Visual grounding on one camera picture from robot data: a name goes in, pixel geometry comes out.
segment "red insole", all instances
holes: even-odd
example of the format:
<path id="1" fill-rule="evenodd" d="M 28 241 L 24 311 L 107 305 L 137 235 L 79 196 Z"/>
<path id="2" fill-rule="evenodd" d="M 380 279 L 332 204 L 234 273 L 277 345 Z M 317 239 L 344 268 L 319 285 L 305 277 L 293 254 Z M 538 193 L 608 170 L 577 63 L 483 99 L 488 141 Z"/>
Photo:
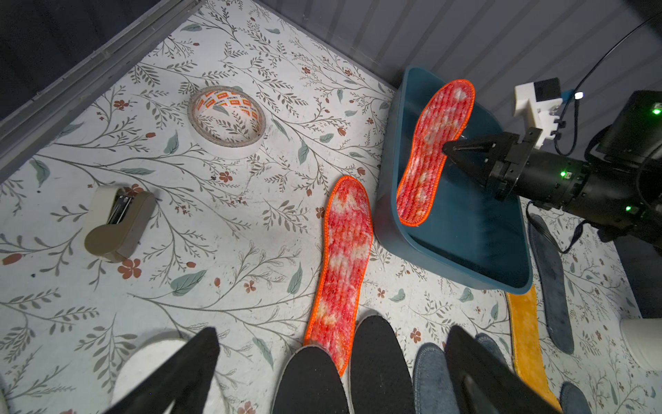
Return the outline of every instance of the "red insole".
<path id="1" fill-rule="evenodd" d="M 331 193 L 324 214 L 324 267 L 304 339 L 304 345 L 317 344 L 325 349 L 340 375 L 352 353 L 372 240 L 365 188 L 355 178 L 344 176 Z"/>
<path id="2" fill-rule="evenodd" d="M 446 155 L 442 147 L 467 126 L 476 92 L 471 82 L 446 84 L 428 102 L 414 129 L 411 155 L 397 193 L 400 222 L 421 225 L 430 215 Z"/>

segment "metal frame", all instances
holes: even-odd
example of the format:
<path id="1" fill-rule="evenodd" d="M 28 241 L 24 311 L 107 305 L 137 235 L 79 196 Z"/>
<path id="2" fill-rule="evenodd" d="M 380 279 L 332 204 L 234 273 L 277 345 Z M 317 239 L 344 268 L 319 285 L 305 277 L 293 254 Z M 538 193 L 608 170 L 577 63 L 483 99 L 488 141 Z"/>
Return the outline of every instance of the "metal frame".
<path id="1" fill-rule="evenodd" d="M 0 121 L 0 182 L 78 117 L 204 0 L 161 0 L 60 79 Z"/>

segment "blue plastic bin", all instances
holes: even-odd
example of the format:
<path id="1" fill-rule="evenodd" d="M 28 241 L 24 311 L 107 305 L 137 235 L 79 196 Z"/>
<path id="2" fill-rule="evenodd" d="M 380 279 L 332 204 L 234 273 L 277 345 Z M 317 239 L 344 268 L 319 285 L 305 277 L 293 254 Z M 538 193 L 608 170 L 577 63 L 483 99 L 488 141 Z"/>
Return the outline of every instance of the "blue plastic bin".
<path id="1" fill-rule="evenodd" d="M 395 199 L 409 161 L 416 121 L 445 84 L 422 68 L 409 67 L 404 72 L 384 138 L 375 234 L 389 252 L 439 276 L 475 289 L 503 289 L 521 295 L 531 288 L 533 274 L 517 196 L 497 201 L 447 162 L 428 219 L 418 227 L 406 227 L 398 218 Z M 463 137 L 500 132 L 498 121 L 485 108 L 474 105 Z"/>

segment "gray wall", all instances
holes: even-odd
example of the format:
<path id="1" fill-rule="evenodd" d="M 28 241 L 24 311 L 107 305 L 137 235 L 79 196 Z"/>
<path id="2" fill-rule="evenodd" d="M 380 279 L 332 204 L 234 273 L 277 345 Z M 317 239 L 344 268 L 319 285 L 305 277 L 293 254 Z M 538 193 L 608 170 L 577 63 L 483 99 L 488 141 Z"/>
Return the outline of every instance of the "gray wall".
<path id="1" fill-rule="evenodd" d="M 511 113 L 515 85 L 558 77 L 563 90 L 572 89 L 643 20 L 623 0 L 260 1 L 392 85 L 409 64 L 442 79 L 470 80 L 478 103 L 517 133 L 524 125 Z M 647 17 L 662 2 L 645 7 L 639 11 Z M 633 90 L 662 89 L 661 52 L 659 35 L 642 28 L 589 78 L 574 157 L 583 156 Z M 569 115 L 562 150 L 572 141 L 572 108 Z"/>
<path id="2" fill-rule="evenodd" d="M 0 0 L 0 121 L 158 0 Z"/>

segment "leaf pattern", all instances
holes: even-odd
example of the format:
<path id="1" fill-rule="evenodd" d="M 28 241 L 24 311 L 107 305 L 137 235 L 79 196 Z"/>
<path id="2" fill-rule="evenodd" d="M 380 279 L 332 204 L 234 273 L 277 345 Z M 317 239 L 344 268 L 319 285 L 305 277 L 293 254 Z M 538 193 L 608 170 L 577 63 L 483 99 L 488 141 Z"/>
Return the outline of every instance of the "leaf pattern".
<path id="1" fill-rule="evenodd" d="M 207 85 L 241 89 L 262 107 L 267 133 L 253 156 L 224 160 L 191 140 L 188 100 Z M 216 376 L 231 412 L 247 401 L 269 407 L 310 316 L 329 193 L 351 175 L 374 205 L 392 98 L 262 6 L 207 1 L 0 184 L 0 372 L 12 412 L 59 413 L 71 401 L 89 402 L 79 413 L 103 411 L 138 346 L 206 326 L 216 327 Z M 157 197 L 130 258 L 139 278 L 123 279 L 118 264 L 83 248 L 101 185 Z M 558 240 L 578 222 L 534 212 Z M 637 367 L 620 335 L 620 319 L 640 315 L 614 245 L 586 227 L 561 260 L 576 347 L 572 356 L 554 347 L 540 300 L 550 388 L 577 384 L 594 414 L 660 411 L 659 376 Z M 503 292 L 431 274 L 377 240 L 359 304 L 358 320 L 372 310 L 388 318 L 410 369 L 418 347 L 443 346 L 453 325 L 492 336 L 512 364 Z"/>
<path id="2" fill-rule="evenodd" d="M 212 109 L 215 110 L 215 111 L 218 111 L 220 113 L 224 113 L 227 116 L 230 116 L 230 114 L 228 113 L 228 110 L 225 109 L 224 107 L 222 107 L 221 105 L 214 105 L 214 106 L 212 106 Z"/>

